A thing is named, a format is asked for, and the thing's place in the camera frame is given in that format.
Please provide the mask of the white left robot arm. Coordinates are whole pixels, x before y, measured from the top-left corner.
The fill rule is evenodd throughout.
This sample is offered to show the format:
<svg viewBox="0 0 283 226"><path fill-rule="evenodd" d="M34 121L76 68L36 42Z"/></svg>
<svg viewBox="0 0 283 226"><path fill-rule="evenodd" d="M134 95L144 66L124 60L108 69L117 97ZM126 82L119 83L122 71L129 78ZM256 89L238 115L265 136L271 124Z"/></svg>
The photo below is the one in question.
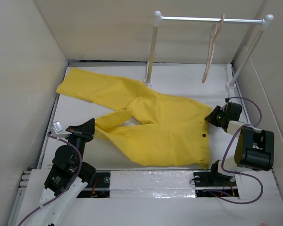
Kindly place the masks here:
<svg viewBox="0 0 283 226"><path fill-rule="evenodd" d="M93 140L95 119L62 129L53 123L48 136L64 143L55 151L51 170L45 180L37 212L30 226L58 226L67 210L86 187L96 180L96 169L83 161L86 143Z"/></svg>

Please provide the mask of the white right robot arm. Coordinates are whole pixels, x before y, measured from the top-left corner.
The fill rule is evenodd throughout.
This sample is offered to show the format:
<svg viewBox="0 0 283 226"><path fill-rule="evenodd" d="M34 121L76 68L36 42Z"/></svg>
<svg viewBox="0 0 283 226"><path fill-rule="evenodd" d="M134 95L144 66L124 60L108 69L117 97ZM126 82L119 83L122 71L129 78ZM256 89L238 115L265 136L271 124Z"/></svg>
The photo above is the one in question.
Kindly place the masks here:
<svg viewBox="0 0 283 226"><path fill-rule="evenodd" d="M275 135L271 131L257 129L240 122L242 106L229 102L224 106L216 106L205 118L205 121L224 132L238 138L233 156L224 157L211 166L208 174L213 185L220 185L226 177L244 171L270 171L274 164Z"/></svg>

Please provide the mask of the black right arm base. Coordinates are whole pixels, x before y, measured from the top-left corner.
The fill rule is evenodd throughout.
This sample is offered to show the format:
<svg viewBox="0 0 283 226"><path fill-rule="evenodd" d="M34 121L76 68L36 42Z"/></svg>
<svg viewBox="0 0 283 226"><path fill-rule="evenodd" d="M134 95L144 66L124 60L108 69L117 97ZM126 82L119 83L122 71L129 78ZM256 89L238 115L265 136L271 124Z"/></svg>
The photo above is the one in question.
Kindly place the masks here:
<svg viewBox="0 0 283 226"><path fill-rule="evenodd" d="M193 171L190 185L195 186L196 197L239 197L235 179L217 171L219 162L213 163L208 170Z"/></svg>

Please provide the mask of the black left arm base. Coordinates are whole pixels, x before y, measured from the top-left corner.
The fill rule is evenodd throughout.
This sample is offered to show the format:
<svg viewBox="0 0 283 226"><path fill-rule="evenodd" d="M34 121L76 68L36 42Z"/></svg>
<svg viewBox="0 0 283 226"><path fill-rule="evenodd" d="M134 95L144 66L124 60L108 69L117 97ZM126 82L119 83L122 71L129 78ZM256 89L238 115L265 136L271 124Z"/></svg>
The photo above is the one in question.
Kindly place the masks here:
<svg viewBox="0 0 283 226"><path fill-rule="evenodd" d="M84 188L77 198L109 198L110 177L110 171L97 171L95 180Z"/></svg>

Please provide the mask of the yellow trousers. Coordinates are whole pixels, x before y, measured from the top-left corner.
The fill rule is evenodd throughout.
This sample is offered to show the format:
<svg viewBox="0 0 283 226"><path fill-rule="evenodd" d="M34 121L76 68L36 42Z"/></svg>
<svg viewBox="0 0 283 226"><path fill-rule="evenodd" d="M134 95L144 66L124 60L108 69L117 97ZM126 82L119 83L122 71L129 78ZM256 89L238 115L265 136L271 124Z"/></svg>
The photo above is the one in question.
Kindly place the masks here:
<svg viewBox="0 0 283 226"><path fill-rule="evenodd" d="M56 92L110 109L95 120L95 137L110 141L139 165L210 165L208 105L158 93L141 81L77 68Z"/></svg>

